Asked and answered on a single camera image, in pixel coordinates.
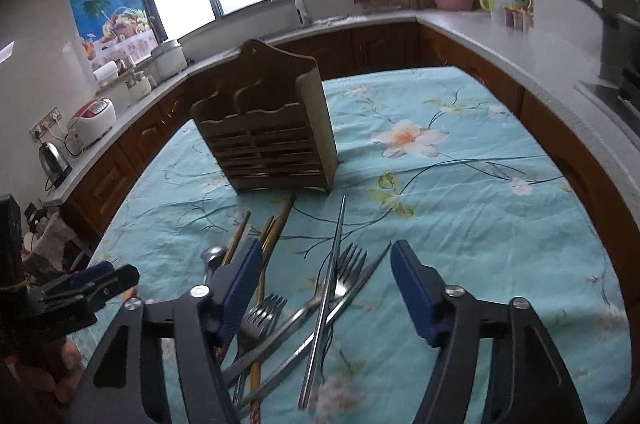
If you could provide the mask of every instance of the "light blue floral tablecloth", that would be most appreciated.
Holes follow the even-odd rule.
[[[267,292],[314,288],[347,195],[348,242],[377,254],[406,239],[445,282],[505,303],[524,296],[550,331],[590,423],[604,422],[629,386],[630,341],[620,289],[575,194],[532,136],[484,87],[456,68],[382,72],[323,83],[340,164],[330,195],[298,192],[267,271]],[[131,263],[140,295],[166,300],[202,278],[199,254],[226,244],[242,212],[251,233],[277,214],[282,191],[236,195],[189,121],[130,192],[93,262]],[[90,357],[120,305],[75,336]],[[312,331],[314,318],[263,366],[263,377]],[[165,343],[172,411],[178,397]],[[468,422],[484,404],[490,343],[481,345]],[[385,260],[335,325],[317,412],[296,409],[299,367],[262,404],[265,424],[408,424],[437,354],[418,338]]]

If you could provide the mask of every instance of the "wooden utensil holder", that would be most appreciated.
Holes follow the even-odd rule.
[[[251,39],[236,67],[191,107],[233,188],[329,192],[338,160],[316,60]]]

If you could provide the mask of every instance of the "wooden cabinet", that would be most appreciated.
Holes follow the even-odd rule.
[[[420,27],[420,58],[424,67],[451,66],[452,43],[449,38],[427,27]]]
[[[353,30],[356,73],[420,66],[418,24],[391,23]]]
[[[524,94],[520,120],[580,198],[616,271],[627,314],[635,314],[640,324],[640,310],[630,312],[640,303],[640,232],[618,189],[564,122],[529,92]],[[632,333],[632,347],[640,349],[640,335]]]
[[[356,73],[350,30],[292,41],[279,48],[315,58],[323,81]]]
[[[122,152],[140,175],[169,140],[164,115],[152,106],[118,140]]]
[[[191,102],[205,99],[220,86],[220,82],[233,78],[235,75],[238,60],[230,60],[221,65],[217,65],[207,70],[203,70],[190,78],[191,81]]]
[[[82,219],[96,235],[102,235],[138,175],[119,144],[113,144],[71,193],[63,209],[65,220]]]
[[[420,28],[422,64],[458,67],[494,94],[511,112],[520,115],[524,89],[503,71],[446,36],[427,27]]]
[[[165,133],[172,136],[191,117],[191,83],[187,81],[158,102],[164,117]]]

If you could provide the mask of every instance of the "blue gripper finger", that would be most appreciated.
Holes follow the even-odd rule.
[[[390,260],[415,331],[432,347],[442,346],[448,331],[440,324],[439,308],[445,302],[445,283],[440,274],[433,267],[421,264],[406,240],[393,244]]]

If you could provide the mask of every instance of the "screw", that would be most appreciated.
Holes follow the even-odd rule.
[[[526,310],[531,307],[531,303],[529,303],[529,301],[524,298],[514,298],[511,300],[511,303],[514,307],[520,310]]]
[[[192,298],[204,298],[204,296],[209,294],[209,287],[206,285],[196,285],[189,291],[189,294]]]
[[[140,298],[129,298],[124,302],[124,308],[127,310],[138,310],[143,304]]]
[[[447,293],[447,296],[451,296],[452,298],[459,298],[460,296],[465,295],[466,290],[464,290],[460,285],[447,285],[444,289],[444,292]]]

